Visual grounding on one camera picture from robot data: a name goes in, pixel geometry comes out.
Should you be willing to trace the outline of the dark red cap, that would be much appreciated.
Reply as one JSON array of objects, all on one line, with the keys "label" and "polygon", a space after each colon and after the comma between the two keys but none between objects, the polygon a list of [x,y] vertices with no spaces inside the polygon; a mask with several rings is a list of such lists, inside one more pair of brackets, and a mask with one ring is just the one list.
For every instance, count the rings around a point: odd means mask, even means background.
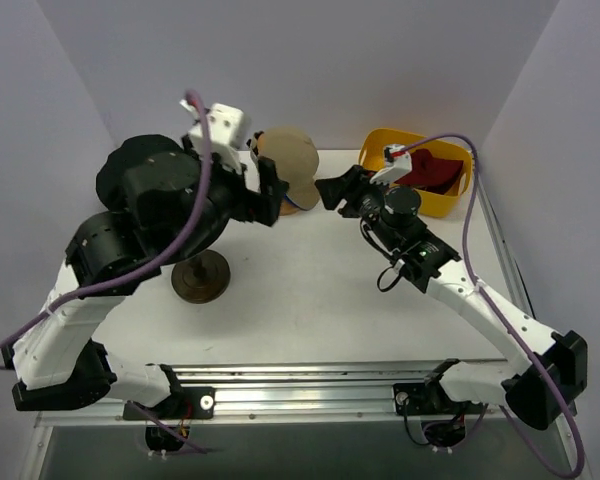
[{"label": "dark red cap", "polygon": [[435,157],[428,149],[411,153],[412,170],[396,181],[419,190],[443,195],[460,178],[464,162]]}]

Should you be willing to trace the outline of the beige baseball cap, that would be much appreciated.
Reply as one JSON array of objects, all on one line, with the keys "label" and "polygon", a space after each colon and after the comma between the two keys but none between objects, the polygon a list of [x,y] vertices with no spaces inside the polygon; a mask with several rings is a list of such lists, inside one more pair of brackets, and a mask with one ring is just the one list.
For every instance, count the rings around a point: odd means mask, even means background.
[{"label": "beige baseball cap", "polygon": [[289,184],[286,196],[306,211],[320,200],[314,184],[319,154],[311,138],[291,126],[271,127],[254,132],[246,145],[254,161],[259,156],[275,162],[278,177]]}]

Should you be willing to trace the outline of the blue baseball cap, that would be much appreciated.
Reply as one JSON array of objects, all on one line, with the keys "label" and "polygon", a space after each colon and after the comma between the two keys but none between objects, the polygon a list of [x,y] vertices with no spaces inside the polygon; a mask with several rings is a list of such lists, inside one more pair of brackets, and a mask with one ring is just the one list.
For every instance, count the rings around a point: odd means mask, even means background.
[{"label": "blue baseball cap", "polygon": [[296,202],[294,202],[292,199],[290,199],[288,196],[285,195],[284,199],[285,199],[285,202],[288,203],[294,209],[299,210],[299,211],[306,211],[301,206],[299,206]]}]

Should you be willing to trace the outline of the wooden hat stand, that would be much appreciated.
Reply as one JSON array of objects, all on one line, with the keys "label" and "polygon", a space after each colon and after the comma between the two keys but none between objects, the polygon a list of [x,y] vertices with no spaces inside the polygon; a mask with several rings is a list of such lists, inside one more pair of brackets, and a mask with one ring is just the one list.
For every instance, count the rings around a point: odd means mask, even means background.
[{"label": "wooden hat stand", "polygon": [[294,204],[287,198],[284,198],[282,200],[279,212],[281,216],[294,215],[300,212],[304,212],[304,209],[298,207],[296,204]]}]

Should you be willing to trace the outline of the aluminium side rail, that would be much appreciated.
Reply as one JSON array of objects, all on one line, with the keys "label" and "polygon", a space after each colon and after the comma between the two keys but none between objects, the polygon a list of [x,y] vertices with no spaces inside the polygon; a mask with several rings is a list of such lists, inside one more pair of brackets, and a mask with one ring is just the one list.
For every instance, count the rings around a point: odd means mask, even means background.
[{"label": "aluminium side rail", "polygon": [[475,185],[475,196],[485,218],[486,227],[494,245],[501,275],[506,285],[506,290],[498,288],[498,291],[501,294],[507,293],[508,298],[516,307],[522,310],[526,316],[535,319],[535,312],[530,302],[519,266],[509,248],[498,217],[483,185],[480,157],[472,155],[472,160],[474,163],[473,180]]}]

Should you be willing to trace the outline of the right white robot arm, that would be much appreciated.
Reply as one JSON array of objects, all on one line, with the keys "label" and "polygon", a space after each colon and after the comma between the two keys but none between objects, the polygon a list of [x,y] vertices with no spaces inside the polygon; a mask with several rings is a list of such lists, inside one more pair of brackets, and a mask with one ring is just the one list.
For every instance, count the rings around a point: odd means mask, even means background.
[{"label": "right white robot arm", "polygon": [[420,196],[407,186],[376,184],[359,165],[315,185],[323,205],[358,219],[371,245],[398,278],[446,305],[504,357],[493,365],[451,360],[424,388],[435,412],[457,403],[505,407],[527,426],[545,430],[587,386],[588,346],[575,331],[561,334],[472,278],[458,252],[418,216]]}]

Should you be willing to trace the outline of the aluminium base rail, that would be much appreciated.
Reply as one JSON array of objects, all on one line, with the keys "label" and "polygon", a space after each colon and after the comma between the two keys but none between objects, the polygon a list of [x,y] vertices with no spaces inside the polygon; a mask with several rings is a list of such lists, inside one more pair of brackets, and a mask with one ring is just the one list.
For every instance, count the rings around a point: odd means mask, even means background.
[{"label": "aluminium base rail", "polygon": [[301,424],[448,419],[454,406],[432,405],[422,383],[434,361],[281,365],[180,365],[186,387],[213,393],[210,425]]}]

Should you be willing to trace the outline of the black bucket hat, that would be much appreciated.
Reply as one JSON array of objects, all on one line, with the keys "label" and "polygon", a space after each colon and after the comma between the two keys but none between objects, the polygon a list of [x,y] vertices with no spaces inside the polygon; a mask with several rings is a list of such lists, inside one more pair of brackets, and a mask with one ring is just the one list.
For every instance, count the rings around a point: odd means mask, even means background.
[{"label": "black bucket hat", "polygon": [[95,188],[98,199],[107,210],[123,208],[121,180],[124,173],[143,163],[147,158],[164,152],[183,153],[174,140],[160,134],[131,137],[112,151],[96,175]]}]

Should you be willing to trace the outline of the dark round mannequin stand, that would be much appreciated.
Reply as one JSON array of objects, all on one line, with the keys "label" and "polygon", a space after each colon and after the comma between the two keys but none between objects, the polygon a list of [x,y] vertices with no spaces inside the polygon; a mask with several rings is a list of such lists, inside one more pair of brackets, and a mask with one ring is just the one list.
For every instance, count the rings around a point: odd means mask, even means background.
[{"label": "dark round mannequin stand", "polygon": [[226,291],[230,280],[231,271],[226,258],[209,249],[177,263],[171,273],[174,292],[192,304],[216,300]]}]

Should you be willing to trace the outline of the yellow plastic bin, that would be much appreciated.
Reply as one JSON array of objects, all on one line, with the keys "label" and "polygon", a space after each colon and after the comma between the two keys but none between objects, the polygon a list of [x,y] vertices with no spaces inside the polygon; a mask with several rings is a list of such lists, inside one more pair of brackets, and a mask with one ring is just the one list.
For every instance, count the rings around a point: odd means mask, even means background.
[{"label": "yellow plastic bin", "polygon": [[[396,129],[379,128],[372,130],[361,147],[358,163],[367,170],[377,171],[384,167],[383,149],[386,145],[410,145],[422,139],[424,139],[423,135]],[[434,218],[444,218],[452,211],[459,198],[469,189],[474,167],[471,152],[466,147],[451,143],[448,139],[433,140],[411,148],[409,150],[410,155],[418,149],[428,149],[435,157],[462,160],[464,162],[460,178],[447,193],[440,195],[414,188],[421,197],[419,212]]]}]

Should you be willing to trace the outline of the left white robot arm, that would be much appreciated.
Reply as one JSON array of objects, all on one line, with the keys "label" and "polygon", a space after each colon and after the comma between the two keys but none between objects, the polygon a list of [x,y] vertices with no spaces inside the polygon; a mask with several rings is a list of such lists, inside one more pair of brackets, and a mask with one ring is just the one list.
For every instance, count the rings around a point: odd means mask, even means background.
[{"label": "left white robot arm", "polygon": [[244,169],[226,169],[223,155],[161,135],[130,138],[108,155],[96,177],[104,211],[78,227],[45,305],[2,349],[17,375],[17,410],[72,411],[104,398],[159,419],[184,410],[187,394],[172,367],[132,364],[93,335],[143,282],[205,251],[230,221],[277,221],[289,185],[271,157],[255,165],[259,187],[251,190]]}]

